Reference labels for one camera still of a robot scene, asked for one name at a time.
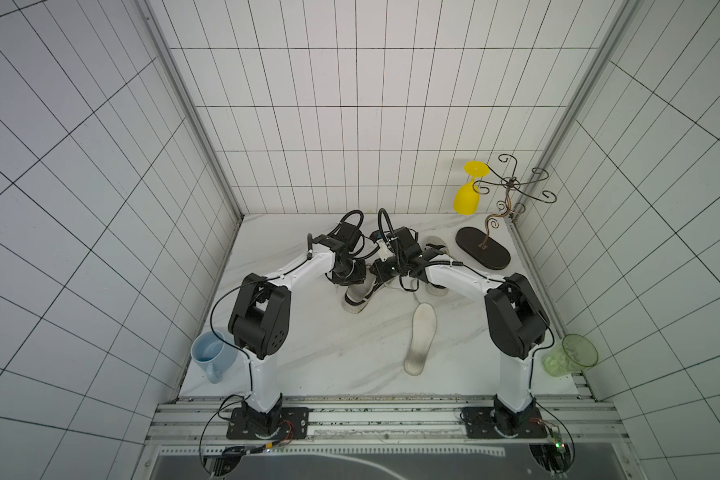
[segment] marble floor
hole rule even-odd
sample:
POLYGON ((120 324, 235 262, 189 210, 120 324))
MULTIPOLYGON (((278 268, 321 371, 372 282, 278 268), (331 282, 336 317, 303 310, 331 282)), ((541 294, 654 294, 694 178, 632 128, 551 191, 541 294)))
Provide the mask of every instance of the marble floor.
MULTIPOLYGON (((247 215, 240 228, 230 261, 226 265, 216 299, 255 272, 267 274, 287 264, 306 250, 306 236, 329 232, 341 215, 268 214, 247 215)), ((394 214, 395 228, 408 226, 420 233, 439 236, 449 245, 451 255, 484 271, 477 261, 456 246, 455 235, 462 226, 482 228, 483 216, 456 214, 394 214)), ((366 215, 362 231, 377 229, 376 216, 366 215)), ((505 225, 491 236, 512 254, 507 269, 527 275, 505 225)), ((499 350, 488 333, 482 304, 449 293, 432 296, 424 286, 415 294, 399 284, 380 289, 359 314, 341 306, 345 287, 319 278, 294 294, 290 331, 278 355, 278 384, 287 396, 444 396, 492 395, 498 390, 499 350), (432 348, 424 371, 410 376, 402 367, 411 340, 412 314, 420 302, 431 303, 438 318, 432 348)), ((213 325, 226 330, 236 292, 216 308, 213 325)), ((541 361, 534 369, 533 390, 537 395, 576 393, 570 376, 553 378, 544 372, 541 361)), ((180 396, 226 396, 244 392, 248 375, 242 361, 236 361, 215 385, 206 380, 193 362, 182 384, 180 396)))

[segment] white tiled wall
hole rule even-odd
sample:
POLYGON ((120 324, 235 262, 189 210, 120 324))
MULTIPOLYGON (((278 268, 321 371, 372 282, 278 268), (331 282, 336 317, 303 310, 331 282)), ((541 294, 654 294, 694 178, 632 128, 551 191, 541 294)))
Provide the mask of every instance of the white tiled wall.
POLYGON ((519 220, 651 480, 720 478, 720 2, 648 0, 519 220))
POLYGON ((467 161, 523 174, 621 1, 150 4, 241 208, 281 214, 449 212, 467 161))
POLYGON ((0 1, 0 478, 130 478, 236 228, 129 0, 0 1))

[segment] shoe insole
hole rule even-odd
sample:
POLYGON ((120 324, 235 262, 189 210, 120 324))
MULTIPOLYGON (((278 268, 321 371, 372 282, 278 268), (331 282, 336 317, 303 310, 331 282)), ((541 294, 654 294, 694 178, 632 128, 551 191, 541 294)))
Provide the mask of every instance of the shoe insole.
POLYGON ((438 318, 434 308, 429 303, 422 303, 413 312, 413 329, 411 332, 411 346, 405 356, 403 368, 409 375, 419 375, 424 370, 429 347, 438 328, 438 318))

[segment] black oval base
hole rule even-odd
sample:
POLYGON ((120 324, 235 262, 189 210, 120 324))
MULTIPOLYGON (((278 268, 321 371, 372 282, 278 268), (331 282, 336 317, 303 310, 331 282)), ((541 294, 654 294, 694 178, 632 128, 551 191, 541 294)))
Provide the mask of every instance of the black oval base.
POLYGON ((488 238, 488 247, 480 248, 485 232, 473 226, 465 226, 456 232, 456 244, 485 268, 503 270, 509 265, 512 256, 499 242, 488 238))

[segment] shoe sole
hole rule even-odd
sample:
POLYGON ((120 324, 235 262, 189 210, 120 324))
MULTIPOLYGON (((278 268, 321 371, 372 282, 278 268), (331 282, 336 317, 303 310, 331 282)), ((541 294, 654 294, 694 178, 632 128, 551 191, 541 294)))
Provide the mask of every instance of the shoe sole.
POLYGON ((360 302, 357 305, 353 305, 350 303, 350 300, 347 298, 346 294, 344 295, 344 299, 342 300, 342 307, 344 307, 344 310, 350 313, 360 313, 365 308, 365 306, 368 304, 367 300, 364 300, 363 302, 360 302))
POLYGON ((405 355, 403 368, 406 373, 417 376, 424 370, 429 347, 432 345, 434 333, 438 328, 438 318, 429 303, 422 303, 413 313, 411 346, 405 355))

